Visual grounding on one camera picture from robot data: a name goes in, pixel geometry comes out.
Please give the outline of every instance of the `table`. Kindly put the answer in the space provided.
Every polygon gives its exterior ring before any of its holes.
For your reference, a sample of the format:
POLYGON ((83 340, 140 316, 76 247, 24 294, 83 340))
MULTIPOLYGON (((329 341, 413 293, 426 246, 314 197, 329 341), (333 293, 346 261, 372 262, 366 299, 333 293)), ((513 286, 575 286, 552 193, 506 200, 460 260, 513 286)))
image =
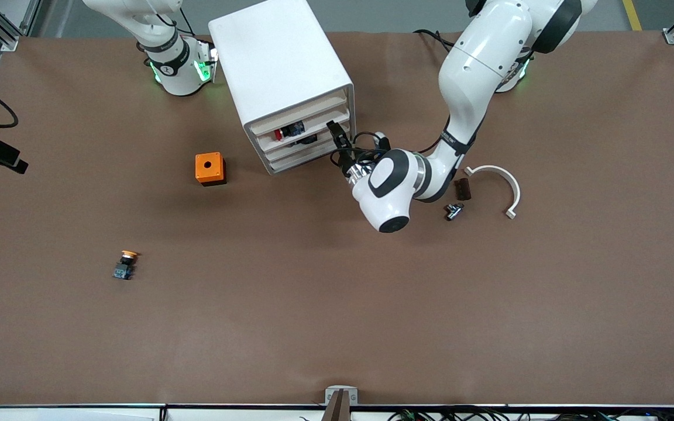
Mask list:
MULTIPOLYGON (((330 34, 359 130, 438 137, 444 50, 330 34)), ((674 404, 674 46, 577 33, 493 99, 452 223, 375 232, 329 160, 269 176, 224 78, 166 94, 131 39, 22 39, 0 65, 30 162, 0 168, 0 404, 674 404), (229 182, 199 186, 221 151, 229 182), (111 277, 121 250, 136 277, 111 277)), ((0 120, 6 120, 0 110, 0 120)))

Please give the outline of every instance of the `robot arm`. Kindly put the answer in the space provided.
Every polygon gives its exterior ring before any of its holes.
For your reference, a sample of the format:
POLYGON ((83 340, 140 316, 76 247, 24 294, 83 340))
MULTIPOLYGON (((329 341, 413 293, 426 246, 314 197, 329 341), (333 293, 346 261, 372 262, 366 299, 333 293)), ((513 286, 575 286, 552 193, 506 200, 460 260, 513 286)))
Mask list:
POLYGON ((216 51, 209 43, 179 35, 169 13, 182 0, 83 0, 86 6, 131 32, 150 58, 157 82, 168 93, 185 96, 212 80, 216 51))
POLYGON ((410 221, 410 201, 438 200, 475 141, 490 99, 524 46, 550 53, 565 42, 596 0, 479 0, 484 3, 439 72, 449 123, 427 157, 391 149, 374 168, 350 172, 353 197, 371 225, 395 232, 410 221))

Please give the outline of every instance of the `metal clamp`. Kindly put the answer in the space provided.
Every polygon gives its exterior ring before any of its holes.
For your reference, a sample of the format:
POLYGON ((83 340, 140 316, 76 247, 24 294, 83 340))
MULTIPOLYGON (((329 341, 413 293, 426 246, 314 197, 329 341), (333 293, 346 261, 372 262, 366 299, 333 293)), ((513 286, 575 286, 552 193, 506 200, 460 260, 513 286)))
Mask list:
POLYGON ((475 174, 476 172, 479 172, 479 171, 492 171, 492 172, 498 173, 503 178, 505 178, 506 181, 508 181, 509 184, 511 184, 511 189, 514 190, 514 203, 512 203, 511 206, 506 210, 506 216, 508 216, 509 219, 514 219, 517 215, 516 213, 514 213, 514 208, 516 208, 517 205, 519 205, 519 199, 521 199, 521 195, 522 195, 521 189, 519 189, 519 183, 517 182, 517 179, 514 178, 514 176, 511 175, 510 172, 504 170, 500 166, 481 165, 481 166, 475 168, 475 170, 473 170, 470 167, 465 168, 465 173, 467 173, 467 175, 473 175, 473 174, 475 174))
POLYGON ((324 390, 324 405, 329 405, 329 401, 332 399, 332 395, 336 394, 340 390, 345 391, 345 398, 348 400, 350 406, 358 405, 358 388, 353 386, 329 386, 324 390))

